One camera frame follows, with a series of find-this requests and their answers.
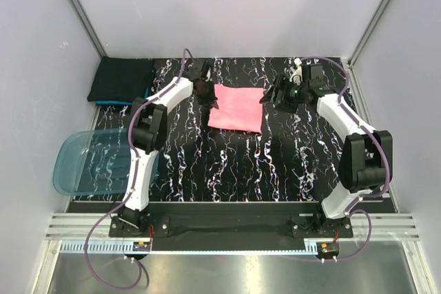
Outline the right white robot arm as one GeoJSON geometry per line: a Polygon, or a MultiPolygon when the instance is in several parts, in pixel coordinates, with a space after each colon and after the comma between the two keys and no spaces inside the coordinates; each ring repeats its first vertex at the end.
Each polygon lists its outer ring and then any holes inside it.
{"type": "Polygon", "coordinates": [[[311,58],[296,58],[288,74],[278,74],[260,103],[295,113],[301,104],[324,118],[344,143],[338,165],[338,183],[318,205],[310,227],[328,236],[354,214],[365,198],[388,190],[392,179],[393,139],[361,119],[346,103],[343,91],[328,86],[322,66],[311,58]]]}

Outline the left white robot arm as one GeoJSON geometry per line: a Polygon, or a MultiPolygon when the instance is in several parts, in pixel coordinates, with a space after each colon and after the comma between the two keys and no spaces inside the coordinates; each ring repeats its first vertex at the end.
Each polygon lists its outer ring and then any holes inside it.
{"type": "Polygon", "coordinates": [[[181,102],[195,96],[201,107],[217,107],[213,63],[196,59],[174,77],[162,90],[148,98],[137,98],[132,104],[127,139],[130,146],[130,170],[127,189],[118,220],[135,236],[149,227],[147,206],[149,189],[157,169],[157,159],[168,137],[168,114],[181,102]]]}

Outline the pink t shirt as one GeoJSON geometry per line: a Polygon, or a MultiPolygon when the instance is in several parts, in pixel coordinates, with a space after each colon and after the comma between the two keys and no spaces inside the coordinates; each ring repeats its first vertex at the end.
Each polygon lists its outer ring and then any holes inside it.
{"type": "Polygon", "coordinates": [[[227,87],[215,84],[218,107],[211,108],[207,125],[215,129],[262,133],[262,87],[227,87]]]}

